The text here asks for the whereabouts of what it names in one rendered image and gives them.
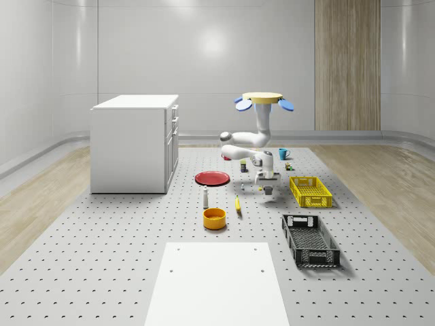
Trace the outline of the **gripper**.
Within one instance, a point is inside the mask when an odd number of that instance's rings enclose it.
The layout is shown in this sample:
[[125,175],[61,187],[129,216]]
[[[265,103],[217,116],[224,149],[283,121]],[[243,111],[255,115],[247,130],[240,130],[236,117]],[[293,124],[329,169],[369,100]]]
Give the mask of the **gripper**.
[[281,175],[279,173],[273,173],[272,177],[267,177],[267,173],[264,171],[258,171],[255,177],[254,183],[263,189],[264,186],[280,186]]

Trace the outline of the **white board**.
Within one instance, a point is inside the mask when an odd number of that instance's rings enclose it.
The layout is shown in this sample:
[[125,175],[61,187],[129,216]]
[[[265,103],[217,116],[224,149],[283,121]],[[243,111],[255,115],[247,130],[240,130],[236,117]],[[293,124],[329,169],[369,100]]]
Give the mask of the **white board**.
[[289,326],[268,244],[167,243],[145,326]]

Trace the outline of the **yellow basket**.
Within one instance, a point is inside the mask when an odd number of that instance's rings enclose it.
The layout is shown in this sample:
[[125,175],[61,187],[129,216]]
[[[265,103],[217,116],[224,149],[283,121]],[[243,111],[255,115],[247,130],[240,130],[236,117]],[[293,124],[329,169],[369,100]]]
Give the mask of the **yellow basket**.
[[290,177],[290,189],[301,207],[332,206],[332,194],[318,177]]

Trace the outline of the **yellow bowl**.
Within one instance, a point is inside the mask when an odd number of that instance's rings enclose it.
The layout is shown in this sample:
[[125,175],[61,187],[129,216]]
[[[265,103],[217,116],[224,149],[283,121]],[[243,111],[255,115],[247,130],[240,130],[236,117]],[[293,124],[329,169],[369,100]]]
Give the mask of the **yellow bowl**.
[[219,230],[226,225],[226,212],[219,208],[208,208],[203,211],[203,225],[210,230]]

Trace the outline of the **dark grey basket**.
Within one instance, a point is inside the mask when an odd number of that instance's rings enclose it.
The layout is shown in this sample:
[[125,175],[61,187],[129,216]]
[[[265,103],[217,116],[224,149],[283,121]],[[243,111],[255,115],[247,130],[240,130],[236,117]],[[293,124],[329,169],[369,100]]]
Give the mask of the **dark grey basket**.
[[340,265],[340,249],[318,216],[282,214],[281,218],[281,227],[296,265]]

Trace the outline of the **white cabinet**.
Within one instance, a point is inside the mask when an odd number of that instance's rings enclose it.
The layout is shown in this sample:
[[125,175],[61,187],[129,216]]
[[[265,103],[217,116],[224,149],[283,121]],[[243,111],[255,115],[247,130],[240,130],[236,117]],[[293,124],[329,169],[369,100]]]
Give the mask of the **white cabinet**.
[[90,191],[165,194],[178,163],[178,95],[120,95],[90,110]]

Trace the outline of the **red plate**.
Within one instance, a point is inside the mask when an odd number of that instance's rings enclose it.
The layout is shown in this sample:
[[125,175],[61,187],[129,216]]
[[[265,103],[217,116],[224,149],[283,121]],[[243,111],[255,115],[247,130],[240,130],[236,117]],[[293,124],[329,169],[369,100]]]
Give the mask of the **red plate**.
[[195,181],[200,185],[217,187],[229,183],[230,177],[228,174],[220,171],[205,171],[198,173],[195,176]]

